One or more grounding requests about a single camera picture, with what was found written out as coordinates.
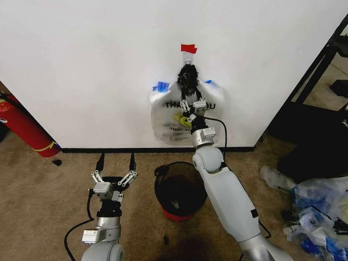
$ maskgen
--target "pile of plastic bags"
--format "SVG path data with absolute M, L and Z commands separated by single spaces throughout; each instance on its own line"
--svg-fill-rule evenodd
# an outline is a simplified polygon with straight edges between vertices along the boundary
M 269 187 L 289 193 L 294 204 L 282 212 L 289 241 L 324 261 L 348 260 L 348 177 L 315 178 L 295 184 L 277 170 L 263 166 Z

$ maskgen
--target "smiley face logo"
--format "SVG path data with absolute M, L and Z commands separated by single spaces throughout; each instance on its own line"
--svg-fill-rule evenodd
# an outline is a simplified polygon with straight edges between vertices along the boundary
M 191 128 L 192 124 L 191 122 L 189 122 L 188 118 L 183 116 L 182 113 L 177 113 L 173 116 L 173 119 L 178 121 L 180 123 L 180 125 L 184 126 L 184 127 L 188 127 Z

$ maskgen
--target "plastic bag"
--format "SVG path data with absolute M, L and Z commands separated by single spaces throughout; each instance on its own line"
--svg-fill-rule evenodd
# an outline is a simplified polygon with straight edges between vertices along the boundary
M 291 178 L 266 165 L 261 167 L 260 176 L 266 181 L 267 186 L 284 193 L 289 193 L 289 191 L 296 185 Z
M 208 80 L 199 80 L 199 91 L 207 101 L 207 111 L 205 116 L 215 119 L 222 119 L 225 110 L 225 93 L 223 89 Z M 180 108 L 181 91 L 176 82 L 168 84 L 159 82 L 153 87 L 150 94 L 151 103 L 151 123 L 156 139 L 168 145 L 191 146 L 191 123 L 183 116 Z M 196 95 L 186 97 L 186 101 L 192 105 L 197 101 Z M 214 127 L 216 136 L 214 142 L 218 140 L 221 123 L 207 120 L 209 127 Z

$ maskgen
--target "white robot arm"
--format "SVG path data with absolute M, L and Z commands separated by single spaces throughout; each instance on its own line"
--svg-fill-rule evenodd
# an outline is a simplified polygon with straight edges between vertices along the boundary
M 185 106 L 183 113 L 189 112 L 192 122 L 191 133 L 196 148 L 194 166 L 202 176 L 222 226 L 236 239 L 249 261 L 293 261 L 286 252 L 261 234 L 255 206 L 237 176 L 224 162 L 221 151 L 212 146 L 216 132 L 205 124 L 204 104 L 205 100 L 201 99 L 194 102 L 189 110 L 189 106 Z

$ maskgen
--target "metal bracket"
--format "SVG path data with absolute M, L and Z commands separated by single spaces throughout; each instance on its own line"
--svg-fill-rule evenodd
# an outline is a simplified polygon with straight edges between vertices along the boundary
M 125 187 L 127 185 L 127 183 L 131 184 L 131 182 L 133 182 L 136 179 L 137 176 L 138 176 L 138 174 L 136 173 L 136 171 L 131 170 L 117 184 L 119 186 L 122 185 L 122 187 Z

